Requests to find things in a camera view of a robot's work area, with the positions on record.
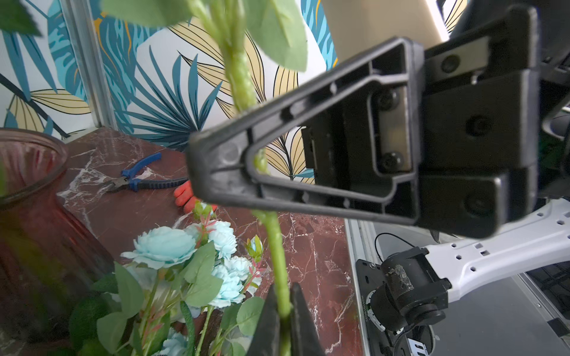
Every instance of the flower bouquet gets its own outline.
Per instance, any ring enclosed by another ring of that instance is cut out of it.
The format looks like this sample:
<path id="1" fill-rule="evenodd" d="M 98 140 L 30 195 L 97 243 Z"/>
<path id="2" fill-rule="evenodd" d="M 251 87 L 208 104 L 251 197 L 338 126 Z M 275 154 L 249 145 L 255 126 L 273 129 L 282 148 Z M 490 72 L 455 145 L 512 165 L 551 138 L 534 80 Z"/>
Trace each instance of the flower bouquet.
<path id="1" fill-rule="evenodd" d="M 247 241 L 248 257 L 233 256 L 237 241 L 229 222 L 214 220 L 208 204 L 196 204 L 200 221 L 184 230 L 158 227 L 124 252 L 127 265 L 92 286 L 70 318 L 73 350 L 60 355 L 192 356 L 245 355 L 263 300 L 253 297 L 261 282 L 263 245 Z M 210 316 L 223 311 L 215 338 L 204 345 Z M 194 317 L 206 311 L 196 340 Z M 187 335 L 176 330 L 186 324 Z"/>

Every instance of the light blue artificial flower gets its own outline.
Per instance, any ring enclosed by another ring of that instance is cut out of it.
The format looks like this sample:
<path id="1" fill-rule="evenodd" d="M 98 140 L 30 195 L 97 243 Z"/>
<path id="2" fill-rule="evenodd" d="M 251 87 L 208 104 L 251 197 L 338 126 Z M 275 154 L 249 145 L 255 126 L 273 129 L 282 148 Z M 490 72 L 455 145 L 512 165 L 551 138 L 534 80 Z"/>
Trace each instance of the light blue artificial flower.
<path id="1" fill-rule="evenodd" d="M 188 347 L 188 339 L 170 328 L 168 338 L 162 343 L 162 350 L 152 356 L 183 356 Z"/>
<path id="2" fill-rule="evenodd" d="M 238 243 L 235 240 L 234 229 L 226 221 L 216 221 L 211 229 L 208 238 L 214 242 L 218 258 L 229 259 L 237 251 Z"/>
<path id="3" fill-rule="evenodd" d="M 192 224 L 184 229 L 184 232 L 192 236 L 195 241 L 200 240 L 200 231 L 202 231 L 202 228 L 199 224 Z"/>
<path id="4" fill-rule="evenodd" d="M 227 267 L 223 264 L 218 264 L 212 271 L 212 276 L 221 278 L 223 280 L 222 288 L 220 288 L 218 295 L 210 302 L 210 305 L 218 308 L 230 306 L 231 303 L 241 303 L 246 297 L 241 294 L 243 289 L 242 281 L 237 275 L 231 275 Z"/>
<path id="5" fill-rule="evenodd" d="M 196 251 L 196 239 L 193 236 L 184 230 L 167 226 L 143 232 L 134 243 L 135 250 L 123 252 L 121 256 L 137 263 L 146 263 L 154 269 L 168 268 L 187 261 Z"/>
<path id="6" fill-rule="evenodd" d="M 250 276 L 250 269 L 253 267 L 247 258 L 238 256 L 224 260 L 223 263 L 230 276 L 238 276 L 242 281 L 245 281 Z"/>

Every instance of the wall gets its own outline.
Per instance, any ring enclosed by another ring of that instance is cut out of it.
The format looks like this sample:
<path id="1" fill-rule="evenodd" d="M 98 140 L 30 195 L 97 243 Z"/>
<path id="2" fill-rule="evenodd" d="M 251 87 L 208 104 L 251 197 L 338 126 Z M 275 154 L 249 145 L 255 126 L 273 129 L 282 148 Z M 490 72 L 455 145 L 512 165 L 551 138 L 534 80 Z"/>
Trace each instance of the wall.
<path id="1" fill-rule="evenodd" d="M 260 103 L 332 68 L 336 54 L 318 1 L 298 1 L 307 21 L 307 70 L 297 73 L 271 61 L 249 37 L 246 51 Z M 119 130 L 184 150 L 190 132 L 236 115 L 218 46 L 196 18 L 168 28 L 135 26 L 106 16 L 91 0 L 107 84 Z M 298 128 L 270 144 L 273 175 L 312 181 Z"/>
<path id="2" fill-rule="evenodd" d="M 42 36 L 2 32 L 0 127 L 66 138 L 94 126 L 59 0 L 22 3 Z"/>
<path id="3" fill-rule="evenodd" d="M 59 0 L 24 0 L 42 37 L 3 33 L 0 44 L 0 126 L 67 137 L 93 127 Z M 176 150 L 188 135 L 235 117 L 217 45 L 198 19 L 168 28 L 133 25 L 101 12 L 89 0 L 114 119 L 120 131 Z M 449 31 L 467 0 L 448 0 Z M 306 22 L 308 67 L 279 67 L 248 37 L 246 50 L 258 101 L 295 89 L 337 63 L 321 0 L 297 0 Z M 272 175 L 312 183 L 300 129 L 267 146 Z"/>

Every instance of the pink glass vase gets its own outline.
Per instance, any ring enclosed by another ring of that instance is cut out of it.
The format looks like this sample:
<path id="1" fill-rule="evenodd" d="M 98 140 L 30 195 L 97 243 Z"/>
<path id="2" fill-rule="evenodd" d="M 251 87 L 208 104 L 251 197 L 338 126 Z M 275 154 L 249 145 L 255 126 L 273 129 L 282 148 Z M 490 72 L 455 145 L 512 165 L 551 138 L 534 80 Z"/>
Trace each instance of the pink glass vase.
<path id="1" fill-rule="evenodd" d="M 0 328 L 15 339 L 65 337 L 74 305 L 113 270 L 111 255 L 56 198 L 67 157 L 51 136 L 0 129 Z"/>

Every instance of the green stem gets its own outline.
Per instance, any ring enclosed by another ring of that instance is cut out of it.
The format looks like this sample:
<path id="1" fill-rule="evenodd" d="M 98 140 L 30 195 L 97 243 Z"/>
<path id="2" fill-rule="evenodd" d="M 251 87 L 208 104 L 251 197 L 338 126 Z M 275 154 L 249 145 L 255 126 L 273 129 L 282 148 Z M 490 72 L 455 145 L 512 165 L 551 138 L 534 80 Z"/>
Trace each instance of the green stem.
<path id="1" fill-rule="evenodd" d="M 216 353 L 221 350 L 223 341 L 224 341 L 224 340 L 226 339 L 226 337 L 230 334 L 230 332 L 235 329 L 236 326 L 238 326 L 238 324 L 235 324 L 234 326 L 228 328 L 228 329 L 223 333 L 223 335 L 222 335 L 221 338 L 216 337 L 216 339 L 217 339 L 218 341 L 217 341 L 217 343 L 214 343 L 214 347 L 212 348 L 212 351 L 211 351 L 211 353 L 210 353 L 210 356 L 216 355 Z"/>
<path id="2" fill-rule="evenodd" d="M 187 0 L 192 13 L 204 25 L 205 30 L 218 43 L 223 56 L 227 81 L 231 86 L 231 96 L 239 112 L 244 112 L 257 105 L 255 88 L 251 81 L 251 74 L 247 60 L 247 53 L 243 48 L 246 29 L 246 14 L 242 0 L 221 1 L 208 9 L 200 0 Z M 256 155 L 256 167 L 259 171 L 269 174 L 265 150 Z M 291 337 L 289 315 L 291 303 L 289 301 L 289 285 L 287 277 L 287 264 L 283 249 L 283 238 L 277 213 L 274 211 L 252 211 L 265 225 L 271 251 L 271 260 L 275 275 L 275 292 L 277 294 L 277 309 L 281 320 L 281 356 L 291 354 Z M 206 325 L 210 317 L 210 307 L 206 316 Z M 204 334 L 200 338 L 197 354 L 199 355 Z"/>
<path id="3" fill-rule="evenodd" d="M 115 351 L 115 352 L 119 352 L 120 350 L 124 349 L 124 348 L 125 348 L 127 345 L 129 345 L 129 344 L 130 344 L 130 342 L 127 341 L 126 343 L 122 344 L 122 345 L 117 349 L 117 351 Z"/>
<path id="4" fill-rule="evenodd" d="M 257 105 L 255 88 L 251 81 L 247 53 L 243 47 L 221 48 L 227 81 L 231 86 L 231 96 L 239 112 Z"/>
<path id="5" fill-rule="evenodd" d="M 245 294 L 245 292 L 247 291 L 247 288 L 250 286 L 251 282 L 253 281 L 253 276 L 255 276 L 255 273 L 257 271 L 257 268 L 253 268 L 253 273 L 251 274 L 251 276 L 249 276 L 249 278 L 247 279 L 247 281 L 244 283 L 243 285 L 243 289 L 240 292 L 240 294 Z"/>
<path id="6" fill-rule="evenodd" d="M 283 237 L 281 226 L 275 211 L 265 211 L 262 220 L 267 230 L 267 241 L 273 262 L 273 274 L 275 276 L 275 294 L 277 294 L 277 311 L 281 320 L 289 319 L 291 303 L 289 302 L 289 283 L 287 277 L 287 264 L 285 262 L 285 250 L 283 249 Z"/>
<path id="7" fill-rule="evenodd" d="M 152 307 L 152 303 L 154 302 L 154 295 L 156 294 L 156 289 L 158 288 L 158 284 L 160 283 L 160 278 L 158 278 L 158 271 L 156 273 L 156 279 L 154 281 L 154 286 L 152 286 L 152 291 L 150 292 L 150 296 L 148 297 L 148 303 L 146 304 L 146 308 L 144 309 L 144 313 L 142 314 L 141 325 L 139 327 L 139 334 L 144 336 L 144 330 L 146 329 L 146 323 L 148 322 L 148 317 L 150 314 L 150 309 Z"/>
<path id="8" fill-rule="evenodd" d="M 210 321 L 210 316 L 212 315 L 212 312 L 214 311 L 214 307 L 211 305 L 208 305 L 208 311 L 206 313 L 206 322 L 204 322 L 204 327 L 202 328 L 202 331 L 200 331 L 200 341 L 198 342 L 198 346 L 196 347 L 196 356 L 200 356 L 200 350 L 202 349 L 202 343 L 204 342 L 204 337 L 206 336 L 206 331 L 208 330 L 208 322 Z"/>

